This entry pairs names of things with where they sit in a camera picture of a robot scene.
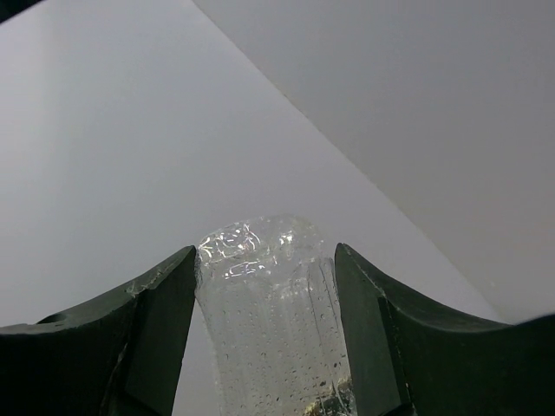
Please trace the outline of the clear plastic bottle blue cap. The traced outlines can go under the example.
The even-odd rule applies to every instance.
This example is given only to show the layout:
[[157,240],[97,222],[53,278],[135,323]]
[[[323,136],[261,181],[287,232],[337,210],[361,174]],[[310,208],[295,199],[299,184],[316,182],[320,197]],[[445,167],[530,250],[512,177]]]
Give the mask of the clear plastic bottle blue cap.
[[319,229],[291,214],[205,236],[196,299],[223,415],[354,415],[334,263]]

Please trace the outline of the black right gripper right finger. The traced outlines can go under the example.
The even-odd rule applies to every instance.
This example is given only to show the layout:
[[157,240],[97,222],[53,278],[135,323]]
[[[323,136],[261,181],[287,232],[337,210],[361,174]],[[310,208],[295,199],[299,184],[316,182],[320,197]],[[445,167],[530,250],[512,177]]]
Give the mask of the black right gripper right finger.
[[361,415],[551,415],[554,318],[505,324],[437,302],[335,250],[338,300]]

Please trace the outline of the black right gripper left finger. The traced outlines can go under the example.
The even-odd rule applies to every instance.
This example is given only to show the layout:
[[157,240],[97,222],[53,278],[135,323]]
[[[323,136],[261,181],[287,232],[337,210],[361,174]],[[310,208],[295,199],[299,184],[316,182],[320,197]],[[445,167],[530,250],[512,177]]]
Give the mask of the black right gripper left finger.
[[196,250],[35,324],[1,329],[3,415],[170,415]]

